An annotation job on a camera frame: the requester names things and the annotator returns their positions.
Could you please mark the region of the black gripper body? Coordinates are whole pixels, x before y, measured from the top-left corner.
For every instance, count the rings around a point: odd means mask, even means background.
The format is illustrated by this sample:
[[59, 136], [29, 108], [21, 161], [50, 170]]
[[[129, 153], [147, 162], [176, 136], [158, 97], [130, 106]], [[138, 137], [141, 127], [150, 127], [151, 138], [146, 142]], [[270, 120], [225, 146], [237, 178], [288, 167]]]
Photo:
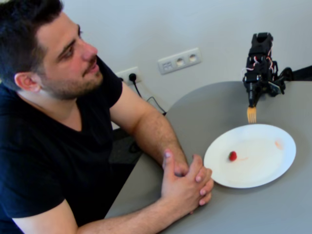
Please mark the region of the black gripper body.
[[263, 91], [263, 78], [264, 73], [257, 71], [246, 71], [243, 73], [243, 84], [247, 93], [250, 91], [262, 92]]

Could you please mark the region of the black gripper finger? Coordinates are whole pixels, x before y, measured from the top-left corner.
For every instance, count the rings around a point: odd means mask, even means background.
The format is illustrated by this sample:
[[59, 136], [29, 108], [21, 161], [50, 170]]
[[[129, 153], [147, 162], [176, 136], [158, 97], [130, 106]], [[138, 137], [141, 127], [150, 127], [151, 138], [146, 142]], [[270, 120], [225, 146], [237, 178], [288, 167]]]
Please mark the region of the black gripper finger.
[[262, 87], [261, 86], [256, 86], [254, 87], [253, 90], [253, 107], [256, 107], [261, 95], [262, 95]]
[[254, 87], [253, 87], [253, 85], [247, 86], [247, 93], [248, 93], [249, 107], [253, 107], [254, 106]]

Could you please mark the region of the person's right hand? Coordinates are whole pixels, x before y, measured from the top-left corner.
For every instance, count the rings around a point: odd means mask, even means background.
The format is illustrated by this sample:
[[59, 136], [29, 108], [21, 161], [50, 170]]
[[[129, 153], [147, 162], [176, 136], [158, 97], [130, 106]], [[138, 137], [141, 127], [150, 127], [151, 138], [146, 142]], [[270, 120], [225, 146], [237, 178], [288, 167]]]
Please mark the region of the person's right hand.
[[175, 175], [175, 165], [173, 153], [166, 150], [161, 195], [168, 212], [173, 216], [183, 217], [198, 206], [200, 187], [195, 178], [201, 170], [202, 160], [195, 155], [188, 173], [183, 177]]

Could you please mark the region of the person's left hand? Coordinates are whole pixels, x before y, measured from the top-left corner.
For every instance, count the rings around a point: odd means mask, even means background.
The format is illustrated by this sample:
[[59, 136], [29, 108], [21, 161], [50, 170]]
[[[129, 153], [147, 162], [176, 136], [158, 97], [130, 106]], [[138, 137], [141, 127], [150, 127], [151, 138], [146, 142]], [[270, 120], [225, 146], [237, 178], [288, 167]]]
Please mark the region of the person's left hand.
[[186, 159], [175, 160], [175, 175], [187, 178], [196, 191], [197, 206], [207, 204], [211, 199], [214, 186], [212, 170], [203, 165], [199, 155], [193, 155], [193, 161], [189, 166]]

